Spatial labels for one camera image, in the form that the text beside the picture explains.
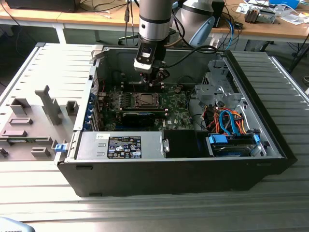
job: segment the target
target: slotted aluminum plate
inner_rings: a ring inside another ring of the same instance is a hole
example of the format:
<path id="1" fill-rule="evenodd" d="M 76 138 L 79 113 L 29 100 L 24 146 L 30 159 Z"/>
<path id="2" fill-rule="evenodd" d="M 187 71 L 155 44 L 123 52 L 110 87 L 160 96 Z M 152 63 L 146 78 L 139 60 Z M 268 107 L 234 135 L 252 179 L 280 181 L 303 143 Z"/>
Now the slotted aluminum plate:
<path id="1" fill-rule="evenodd" d="M 298 109 L 300 104 L 290 105 Z M 269 105 L 269 110 L 282 109 Z M 281 131 L 288 135 L 293 127 Z M 0 215 L 30 224 L 36 232 L 309 231 L 306 151 L 299 151 L 293 167 L 250 191 L 106 198 L 78 197 L 52 161 L 0 162 Z"/>
<path id="2" fill-rule="evenodd" d="M 232 52 L 293 153 L 309 154 L 309 99 L 266 53 Z"/>

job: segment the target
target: gray plastic part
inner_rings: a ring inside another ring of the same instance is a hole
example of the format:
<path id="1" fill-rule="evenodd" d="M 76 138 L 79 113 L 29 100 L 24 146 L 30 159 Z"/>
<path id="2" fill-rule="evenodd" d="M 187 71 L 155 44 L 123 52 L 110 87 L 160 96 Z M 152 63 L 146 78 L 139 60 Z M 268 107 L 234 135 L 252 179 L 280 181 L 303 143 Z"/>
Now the gray plastic part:
<path id="1" fill-rule="evenodd" d="M 33 123 L 33 121 L 29 117 L 14 117 L 14 118 L 11 118 L 9 123 L 12 126 L 14 126 L 14 125 L 31 125 Z"/>
<path id="2" fill-rule="evenodd" d="M 27 132 L 25 130 L 5 130 L 2 136 L 7 137 L 26 137 Z"/>
<path id="3" fill-rule="evenodd" d="M 58 116 L 59 112 L 59 105 L 58 103 L 56 104 L 57 106 L 54 105 L 55 101 L 53 102 L 52 99 L 50 98 L 49 94 L 49 87 L 45 86 L 44 90 L 35 90 L 35 94 L 38 95 L 45 107 L 45 110 L 47 114 L 50 117 L 50 120 L 52 121 L 53 125 L 58 125 L 61 123 L 61 119 Z"/>
<path id="4" fill-rule="evenodd" d="M 53 140 L 51 137 L 48 137 L 46 139 L 36 139 L 35 142 L 39 145 L 51 145 L 53 144 Z"/>
<path id="5" fill-rule="evenodd" d="M 7 139 L 0 139 L 0 146 L 11 146 L 11 143 Z"/>
<path id="6" fill-rule="evenodd" d="M 35 46 L 36 47 L 44 47 L 46 43 L 38 42 Z"/>
<path id="7" fill-rule="evenodd" d="M 58 102 L 56 99 L 52 98 L 52 102 L 53 102 L 53 106 L 55 109 L 58 109 L 58 114 L 61 112 L 60 106 L 58 105 Z M 46 111 L 45 107 L 42 105 L 42 109 L 44 111 L 45 114 L 48 114 L 48 112 Z"/>
<path id="8" fill-rule="evenodd" d="M 57 140 L 55 139 L 52 143 L 52 149 L 55 149 L 56 145 L 58 144 Z"/>
<path id="9" fill-rule="evenodd" d="M 34 157 L 48 157 L 50 156 L 49 151 L 47 150 L 46 147 L 33 147 L 31 154 Z"/>
<path id="10" fill-rule="evenodd" d="M 8 152 L 4 150 L 2 147 L 0 147 L 0 155 L 5 158 L 8 156 Z"/>
<path id="11" fill-rule="evenodd" d="M 10 107 L 15 115 L 26 115 L 24 108 L 30 107 L 30 105 L 24 98 L 15 98 Z"/>
<path id="12" fill-rule="evenodd" d="M 66 109 L 69 116 L 76 116 L 78 113 L 78 104 L 77 101 L 68 101 Z"/>

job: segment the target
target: electronic device on desk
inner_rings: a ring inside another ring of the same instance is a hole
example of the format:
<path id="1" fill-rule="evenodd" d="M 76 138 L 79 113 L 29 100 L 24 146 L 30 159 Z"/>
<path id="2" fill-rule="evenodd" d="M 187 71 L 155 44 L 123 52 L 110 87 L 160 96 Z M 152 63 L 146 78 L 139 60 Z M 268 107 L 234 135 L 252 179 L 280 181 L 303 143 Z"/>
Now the electronic device on desk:
<path id="1" fill-rule="evenodd" d="M 276 19 L 275 13 L 270 9 L 259 9 L 254 6 L 250 6 L 246 15 L 245 21 L 247 23 L 274 23 Z"/>
<path id="2" fill-rule="evenodd" d="M 11 9 L 75 12 L 81 0 L 5 0 Z"/>
<path id="3" fill-rule="evenodd" d="M 279 4 L 285 4 L 292 7 L 293 9 L 296 9 L 299 4 L 299 0 L 269 0 L 270 6 Z"/>

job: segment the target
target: blue object on desk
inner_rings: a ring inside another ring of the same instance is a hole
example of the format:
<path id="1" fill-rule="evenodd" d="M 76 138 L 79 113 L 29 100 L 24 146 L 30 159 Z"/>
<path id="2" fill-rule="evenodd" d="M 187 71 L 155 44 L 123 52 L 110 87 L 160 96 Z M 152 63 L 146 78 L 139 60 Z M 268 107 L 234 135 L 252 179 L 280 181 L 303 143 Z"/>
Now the blue object on desk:
<path id="1" fill-rule="evenodd" d="M 22 232 L 35 232 L 33 227 L 26 225 L 20 221 L 15 221 L 7 217 L 0 217 L 0 231 L 22 231 Z"/>
<path id="2" fill-rule="evenodd" d="M 269 0 L 269 3 L 273 5 L 285 4 L 293 9 L 296 9 L 299 4 L 299 0 Z"/>

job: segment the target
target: computer case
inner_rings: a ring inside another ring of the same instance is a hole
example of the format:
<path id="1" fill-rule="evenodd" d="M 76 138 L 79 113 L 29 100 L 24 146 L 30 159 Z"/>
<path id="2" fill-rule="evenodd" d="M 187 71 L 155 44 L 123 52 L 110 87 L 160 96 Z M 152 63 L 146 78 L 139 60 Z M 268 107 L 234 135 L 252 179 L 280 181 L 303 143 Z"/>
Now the computer case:
<path id="1" fill-rule="evenodd" d="M 81 0 L 5 0 L 11 9 L 75 12 Z"/>

